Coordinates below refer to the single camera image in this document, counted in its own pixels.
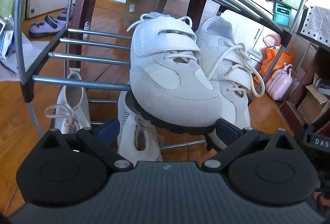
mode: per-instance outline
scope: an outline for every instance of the chair leg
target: chair leg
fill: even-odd
[[[71,27],[84,29],[85,22],[91,22],[96,0],[76,0]],[[82,34],[70,33],[71,39],[82,40]],[[81,45],[69,44],[69,53],[81,55]],[[80,61],[69,61],[69,67],[80,68]]]
[[[167,0],[159,0],[156,12],[163,13]]]
[[[202,14],[207,0],[190,0],[187,16],[192,20],[192,30],[195,32],[201,22]]]

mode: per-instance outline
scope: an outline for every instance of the white shoelace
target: white shoelace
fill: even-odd
[[[135,129],[135,144],[136,145],[137,145],[138,134],[140,132],[144,132],[144,131],[151,133],[155,142],[158,145],[161,145],[161,146],[164,145],[164,138],[156,132],[155,126],[152,125],[150,121],[145,120],[140,114],[137,114],[134,119],[136,122],[136,129]]]
[[[207,75],[207,78],[209,80],[219,80],[219,79],[213,79],[212,78],[214,72],[217,70],[218,66],[225,59],[225,57],[231,51],[235,50],[239,55],[241,55],[243,57],[244,62],[247,66],[241,65],[241,64],[235,64],[232,67],[230,67],[230,69],[225,73],[225,75],[227,75],[229,72],[231,72],[232,70],[234,70],[236,68],[243,69],[244,71],[246,71],[250,75],[251,90],[252,90],[253,94],[256,97],[262,97],[265,93],[265,83],[264,83],[261,75],[258,73],[258,71],[256,71],[255,68],[251,65],[252,59],[248,56],[248,53],[255,56],[255,57],[259,57],[260,55],[258,55],[258,53],[256,51],[248,49],[247,46],[244,43],[238,43],[237,45],[233,44],[230,41],[225,41],[224,43],[226,45],[229,45],[230,47],[222,55],[220,55],[220,57],[218,58],[218,60],[214,64],[214,66],[212,67],[210,73]],[[252,77],[251,71],[253,71],[253,73],[257,76],[257,78],[259,79],[259,81],[261,83],[261,93],[260,94],[258,94],[257,91],[255,90],[255,86],[253,84],[253,77]],[[227,91],[237,91],[239,94],[246,94],[247,93],[247,90],[244,89],[244,88],[239,87],[239,85],[237,83],[235,83],[233,81],[230,81],[230,80],[228,80],[228,81],[233,85],[233,87],[228,88]]]
[[[140,24],[141,22],[144,22],[144,21],[149,21],[149,20],[153,20],[153,19],[156,19],[158,17],[153,17],[151,16],[149,13],[144,13],[140,16],[140,20],[139,21],[136,21],[134,22],[133,24],[131,24],[128,28],[127,28],[127,32],[130,31],[133,27],[137,26],[138,24]],[[181,21],[185,21],[186,19],[188,19],[189,21],[189,26],[190,28],[192,27],[192,20],[190,17],[188,16],[183,16],[183,17],[180,17],[179,19],[176,19],[176,20],[181,20]],[[194,60],[195,62],[197,62],[197,58],[194,56],[194,53],[192,51],[175,51],[175,50],[172,50],[172,51],[169,51],[167,55],[164,56],[164,60],[166,59],[175,59],[175,58],[181,58],[183,61],[185,61],[186,63],[189,62],[189,59],[192,59]]]
[[[66,114],[48,114],[47,110],[54,110],[57,108],[62,108],[65,110]],[[79,128],[79,124],[78,121],[75,117],[73,117],[72,112],[70,111],[70,109],[65,106],[65,105],[61,105],[61,104],[56,104],[56,105],[52,105],[49,106],[48,108],[45,109],[45,116],[47,118],[51,118],[51,119],[59,119],[59,118],[64,118],[65,119],[65,133],[75,133],[76,131],[78,131]]]

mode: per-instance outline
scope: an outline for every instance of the pink lunch box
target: pink lunch box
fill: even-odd
[[[292,84],[291,72],[293,70],[290,69],[288,74],[287,69],[289,67],[292,67],[292,65],[284,64],[284,68],[276,70],[266,83],[266,91],[274,100],[283,98]]]

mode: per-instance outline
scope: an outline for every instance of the cabinet handle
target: cabinet handle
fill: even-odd
[[[260,32],[261,32],[261,28],[258,29],[258,32],[257,32],[257,34],[255,35],[255,38],[254,38],[255,40],[258,38]]]

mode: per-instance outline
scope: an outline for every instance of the white sneaker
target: white sneaker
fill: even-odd
[[[247,93],[252,90],[256,97],[265,93],[265,84],[260,74],[252,67],[248,54],[261,57],[260,53],[247,48],[243,43],[235,44],[232,26],[219,16],[206,20],[196,32],[197,44],[201,50],[200,66],[219,94],[222,114],[238,128],[250,126]],[[258,94],[253,85],[253,72],[261,81],[262,90]],[[215,131],[210,134],[216,139]],[[220,141],[213,141],[223,147]]]
[[[68,79],[79,79],[80,68],[70,68]],[[45,109],[45,116],[55,119],[54,128],[60,129],[62,134],[76,133],[84,127],[91,127],[88,98],[85,88],[63,86],[58,94],[56,105]]]
[[[138,161],[163,161],[158,141],[162,140],[156,128],[137,114],[132,92],[120,92],[118,120],[120,133],[117,137],[118,154],[136,166]]]
[[[136,108],[152,124],[172,132],[211,132],[221,102],[197,64],[200,50],[191,19],[151,12],[127,31],[135,25],[130,84]]]

